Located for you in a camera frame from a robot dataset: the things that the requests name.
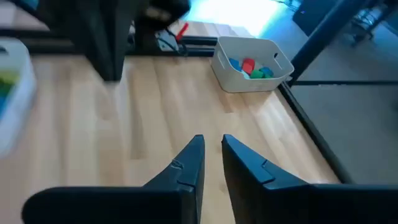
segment wooden tabletop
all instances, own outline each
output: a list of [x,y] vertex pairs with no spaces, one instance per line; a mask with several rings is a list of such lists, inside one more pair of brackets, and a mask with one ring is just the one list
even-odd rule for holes
[[[249,36],[201,22],[187,35]],[[195,134],[206,141],[202,223],[234,223],[224,133],[306,181],[337,182],[278,90],[224,92],[209,58],[129,57],[120,84],[103,83],[83,57],[32,62],[37,96],[17,147],[0,159],[1,223],[21,223],[24,201],[49,187],[143,185]]]

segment white container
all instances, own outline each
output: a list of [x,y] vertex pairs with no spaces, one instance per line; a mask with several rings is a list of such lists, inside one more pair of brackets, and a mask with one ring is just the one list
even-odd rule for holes
[[36,79],[25,45],[17,39],[0,38],[0,71],[12,70],[19,75],[6,97],[0,114],[0,158],[16,144],[36,89]]
[[[254,69],[269,67],[274,77],[247,79],[232,67],[229,58],[240,62],[244,58],[253,58],[256,61]],[[291,62],[273,41],[242,37],[218,38],[211,66],[222,89],[229,93],[275,90],[294,71]]]

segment red object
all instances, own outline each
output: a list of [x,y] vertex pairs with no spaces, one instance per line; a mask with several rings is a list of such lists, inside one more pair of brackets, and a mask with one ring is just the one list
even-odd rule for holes
[[185,31],[187,31],[188,29],[188,23],[186,22],[184,24],[184,26],[182,27],[182,29],[180,30],[180,32],[178,32],[177,36],[175,37],[176,40],[181,40],[182,35],[184,35]]
[[253,71],[253,67],[251,66],[251,65],[249,65],[248,63],[244,63],[243,64],[243,66],[242,66],[242,70],[244,71],[244,72],[246,72],[247,74],[251,74],[251,72]]
[[245,59],[243,59],[242,70],[250,75],[251,72],[254,70],[255,64],[256,63],[255,63],[254,59],[245,58]]
[[253,67],[253,69],[254,69],[254,65],[256,64],[256,62],[252,58],[243,59],[243,64],[245,64],[245,63],[251,65]]

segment blue block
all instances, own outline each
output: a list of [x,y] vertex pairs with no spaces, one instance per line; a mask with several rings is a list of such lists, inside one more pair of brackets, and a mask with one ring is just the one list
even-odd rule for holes
[[239,72],[242,72],[242,68],[239,66],[239,61],[237,61],[233,58],[229,58],[229,62],[233,68],[235,68]]
[[6,98],[0,96],[0,115],[2,114],[4,109],[6,109]]
[[269,67],[264,67],[260,69],[260,71],[262,71],[265,76],[274,77],[274,72]]

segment green block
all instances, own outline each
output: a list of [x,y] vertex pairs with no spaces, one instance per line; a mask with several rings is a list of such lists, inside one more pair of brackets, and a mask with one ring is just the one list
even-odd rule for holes
[[6,97],[14,85],[0,82],[0,96]]
[[19,74],[14,70],[0,70],[0,82],[15,85],[19,81]]
[[263,78],[263,77],[264,77],[264,74],[260,70],[253,70],[253,72],[251,72],[251,74],[250,74],[250,78]]

